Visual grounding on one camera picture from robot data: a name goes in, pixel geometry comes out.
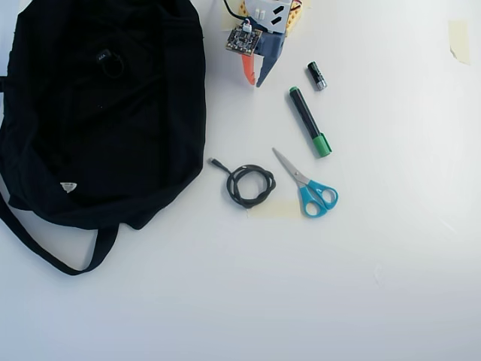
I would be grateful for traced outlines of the blue-grey gripper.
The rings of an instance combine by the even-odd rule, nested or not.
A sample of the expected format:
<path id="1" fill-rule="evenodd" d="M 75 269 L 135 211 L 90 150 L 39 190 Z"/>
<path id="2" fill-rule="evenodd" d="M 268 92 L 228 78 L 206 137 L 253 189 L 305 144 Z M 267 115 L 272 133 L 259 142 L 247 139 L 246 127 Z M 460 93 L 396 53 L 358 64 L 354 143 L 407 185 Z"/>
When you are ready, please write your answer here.
<path id="1" fill-rule="evenodd" d="M 256 74 L 254 71 L 255 57 L 254 55 L 242 55 L 242 64 L 244 75 L 253 86 L 260 87 L 265 81 L 266 77 L 275 66 L 280 54 L 282 53 L 283 44 L 285 41 L 284 33 L 277 32 L 263 32 L 256 45 L 255 54 L 263 56 L 262 67 L 259 74 L 259 79 L 256 82 Z"/>

